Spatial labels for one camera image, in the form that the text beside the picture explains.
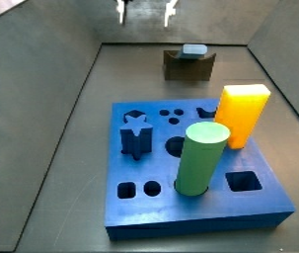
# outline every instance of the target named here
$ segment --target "orange rectangular block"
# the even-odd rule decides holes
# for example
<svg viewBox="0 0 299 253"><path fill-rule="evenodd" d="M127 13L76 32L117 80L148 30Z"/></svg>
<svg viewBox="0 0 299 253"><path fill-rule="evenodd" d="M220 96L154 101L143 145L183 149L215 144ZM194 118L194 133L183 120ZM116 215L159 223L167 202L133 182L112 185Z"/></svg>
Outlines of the orange rectangular block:
<svg viewBox="0 0 299 253"><path fill-rule="evenodd" d="M215 122L231 131L228 146L232 149L246 146L268 96L263 84L224 86Z"/></svg>

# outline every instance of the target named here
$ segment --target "gray floor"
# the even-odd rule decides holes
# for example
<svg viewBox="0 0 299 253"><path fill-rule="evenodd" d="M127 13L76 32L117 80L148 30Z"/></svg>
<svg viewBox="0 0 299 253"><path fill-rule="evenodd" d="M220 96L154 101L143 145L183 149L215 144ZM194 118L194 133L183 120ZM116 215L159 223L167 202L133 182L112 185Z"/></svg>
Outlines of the gray floor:
<svg viewBox="0 0 299 253"><path fill-rule="evenodd" d="M163 50L103 45L19 244L19 252L299 251L299 121L244 47L211 46L210 82L164 81ZM219 97L223 85L263 83L271 97L252 136L296 206L275 229L109 242L103 226L111 104Z"/></svg>

